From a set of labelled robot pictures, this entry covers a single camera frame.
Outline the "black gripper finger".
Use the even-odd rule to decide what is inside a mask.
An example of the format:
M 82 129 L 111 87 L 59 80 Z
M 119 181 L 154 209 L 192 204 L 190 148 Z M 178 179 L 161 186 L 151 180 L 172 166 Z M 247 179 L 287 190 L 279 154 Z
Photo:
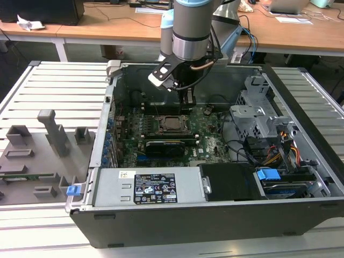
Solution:
M 179 92 L 180 114 L 190 114 L 195 106 L 195 97 L 193 90 L 182 90 Z

